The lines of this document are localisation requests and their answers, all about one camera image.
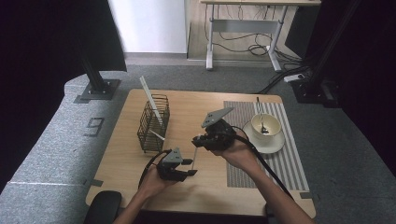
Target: person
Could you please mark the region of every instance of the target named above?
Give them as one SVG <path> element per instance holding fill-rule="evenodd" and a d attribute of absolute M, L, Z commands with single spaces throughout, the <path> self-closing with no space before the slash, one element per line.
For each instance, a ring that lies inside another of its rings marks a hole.
<path fill-rule="evenodd" d="M 221 156 L 232 166 L 243 170 L 256 184 L 262 197 L 274 212 L 276 219 L 280 223 L 300 224 L 315 223 L 314 220 L 272 179 L 266 175 L 250 148 L 241 141 L 235 140 L 233 145 L 223 151 L 212 151 L 216 156 Z M 162 192 L 169 186 L 174 185 L 175 181 L 160 179 L 154 165 L 148 168 L 148 173 L 142 185 L 124 211 L 114 221 L 115 224 L 133 223 L 140 208 L 151 197 Z"/>

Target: plate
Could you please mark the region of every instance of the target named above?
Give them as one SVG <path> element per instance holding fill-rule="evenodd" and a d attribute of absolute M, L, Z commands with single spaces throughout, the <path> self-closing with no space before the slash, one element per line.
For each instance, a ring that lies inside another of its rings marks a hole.
<path fill-rule="evenodd" d="M 253 127 L 251 126 L 250 121 L 245 124 L 243 130 L 247 134 L 249 141 L 257 148 L 260 153 L 268 154 L 278 152 L 285 145 L 285 134 L 283 134 L 282 130 L 277 133 L 270 141 L 258 139 L 253 134 Z"/>

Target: bowl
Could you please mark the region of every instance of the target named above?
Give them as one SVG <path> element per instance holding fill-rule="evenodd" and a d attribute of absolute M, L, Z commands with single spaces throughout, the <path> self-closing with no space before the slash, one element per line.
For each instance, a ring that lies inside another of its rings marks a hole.
<path fill-rule="evenodd" d="M 262 114 L 262 121 L 260 115 L 255 115 L 250 122 L 253 129 L 253 134 L 262 140 L 272 139 L 272 137 L 277 135 L 282 129 L 279 120 L 270 114 Z M 268 130 L 268 133 L 261 132 L 262 123 L 264 124 L 264 128 Z"/>

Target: wooden table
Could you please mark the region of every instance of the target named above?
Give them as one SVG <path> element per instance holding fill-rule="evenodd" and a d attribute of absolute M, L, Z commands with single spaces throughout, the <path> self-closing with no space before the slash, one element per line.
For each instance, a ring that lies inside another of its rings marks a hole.
<path fill-rule="evenodd" d="M 271 45 L 266 48 L 275 71 L 280 72 L 282 69 L 275 55 L 275 48 L 288 6 L 312 7 L 319 6 L 321 2 L 320 0 L 200 0 L 200 3 L 212 5 L 212 13 L 209 18 L 209 41 L 206 52 L 207 70 L 213 69 L 213 32 L 229 32 L 274 34 Z M 277 21 L 222 20 L 215 19 L 215 5 L 283 6 L 283 8 L 281 16 Z"/>
<path fill-rule="evenodd" d="M 279 96 L 195 91 L 151 91 L 165 94 L 169 99 L 170 120 L 163 149 L 179 147 L 184 159 L 192 159 L 195 150 L 191 139 L 204 133 L 201 124 L 207 112 L 222 109 L 224 101 L 282 103 Z M 139 178 L 154 152 L 144 153 L 139 145 L 137 129 L 148 100 L 143 90 L 131 90 L 109 140 L 95 180 L 101 187 L 91 186 L 86 203 L 103 190 L 116 190 L 122 194 L 124 207 L 137 191 Z M 178 170 L 191 167 L 180 165 Z M 228 188 L 226 161 L 199 148 L 194 169 L 198 172 L 182 183 L 177 183 L 147 202 L 144 209 L 208 214 L 263 216 L 265 200 L 257 189 Z M 309 216 L 316 215 L 311 199 L 302 199 L 299 190 L 290 192 Z"/>

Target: wooden floor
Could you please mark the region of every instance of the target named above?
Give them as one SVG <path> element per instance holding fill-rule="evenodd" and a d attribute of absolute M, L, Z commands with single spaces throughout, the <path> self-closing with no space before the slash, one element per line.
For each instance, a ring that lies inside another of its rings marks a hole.
<path fill-rule="evenodd" d="M 190 0 L 190 38 L 188 58 L 191 60 L 204 60 L 206 58 L 206 46 L 208 39 L 209 23 L 208 19 L 211 15 L 212 6 L 199 3 L 199 0 Z M 293 20 L 297 7 L 289 7 L 282 27 L 280 37 L 277 42 L 277 48 L 284 53 L 296 56 L 291 50 L 285 46 L 285 40 L 289 32 L 291 22 Z M 235 19 L 235 20 L 272 20 L 279 19 L 282 7 L 258 7 L 258 6 L 215 6 L 215 18 Z M 240 36 L 250 35 L 243 38 L 233 39 Z M 257 56 L 247 51 L 249 46 L 260 45 L 267 46 L 270 44 L 270 38 L 266 35 L 251 35 L 237 33 L 214 33 L 213 42 L 224 46 L 214 47 L 214 61 L 259 61 L 269 62 L 267 55 Z M 255 50 L 256 54 L 263 54 L 262 49 Z"/>

